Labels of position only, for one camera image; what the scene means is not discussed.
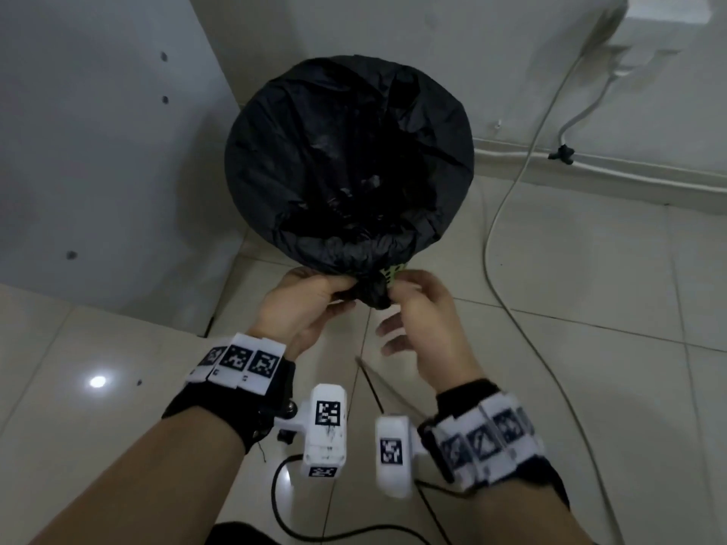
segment bright light spot on floor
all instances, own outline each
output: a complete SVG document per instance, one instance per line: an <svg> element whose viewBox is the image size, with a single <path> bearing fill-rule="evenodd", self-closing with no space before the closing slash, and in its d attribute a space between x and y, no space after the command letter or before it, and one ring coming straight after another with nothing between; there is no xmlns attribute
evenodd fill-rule
<svg viewBox="0 0 727 545"><path fill-rule="evenodd" d="M92 378L89 381L89 385L93 386L94 388L100 388L101 386L106 384L106 377L97 375L94 378Z"/></svg>

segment person's left hand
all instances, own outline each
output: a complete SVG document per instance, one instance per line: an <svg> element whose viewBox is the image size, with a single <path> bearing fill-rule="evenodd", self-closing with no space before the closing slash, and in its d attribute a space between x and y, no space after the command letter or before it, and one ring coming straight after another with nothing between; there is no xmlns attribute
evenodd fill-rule
<svg viewBox="0 0 727 545"><path fill-rule="evenodd" d="M322 275L307 267L291 269L265 295L257 321L247 334L286 344L285 358L295 361L315 344L329 320L353 309L354 301L331 301L335 293L347 291L355 283L348 275Z"/></svg>

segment trash can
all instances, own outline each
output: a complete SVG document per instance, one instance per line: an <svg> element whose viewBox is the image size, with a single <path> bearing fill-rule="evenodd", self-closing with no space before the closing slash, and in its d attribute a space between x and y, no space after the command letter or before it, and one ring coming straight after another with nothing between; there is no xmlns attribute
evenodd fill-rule
<svg viewBox="0 0 727 545"><path fill-rule="evenodd" d="M424 72L364 56L309 59L265 84L225 149L250 228L301 265L358 278L351 296L378 309L387 279L441 238L473 172L462 104Z"/></svg>

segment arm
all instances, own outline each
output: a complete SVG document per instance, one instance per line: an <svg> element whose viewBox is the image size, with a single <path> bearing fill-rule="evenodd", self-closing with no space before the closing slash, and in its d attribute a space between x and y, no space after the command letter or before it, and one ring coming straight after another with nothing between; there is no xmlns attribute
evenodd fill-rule
<svg viewBox="0 0 727 545"><path fill-rule="evenodd" d="M379 336L404 328L382 352L417 353L417 368L437 394L484 378L459 321L451 294L432 274L405 271L390 289L401 311L383 321ZM586 545L592 541L550 486L511 479L480 490L474 498L483 542L502 545Z"/></svg>
<svg viewBox="0 0 727 545"><path fill-rule="evenodd" d="M353 284L350 277L291 270L265 297L248 334L286 344L286 359L295 361L328 320L353 308L353 302L329 305L335 292ZM222 419L188 408L155 424L32 544L204 543L245 452Z"/></svg>

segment cable clip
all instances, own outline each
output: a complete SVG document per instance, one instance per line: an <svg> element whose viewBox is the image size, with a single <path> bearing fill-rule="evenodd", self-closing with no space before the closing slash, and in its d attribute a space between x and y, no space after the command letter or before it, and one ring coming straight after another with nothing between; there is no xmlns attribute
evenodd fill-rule
<svg viewBox="0 0 727 545"><path fill-rule="evenodd" d="M557 153L550 153L548 160L561 160L568 166L573 164L573 155L576 154L576 149L571 149L568 145L562 144L558 148Z"/></svg>

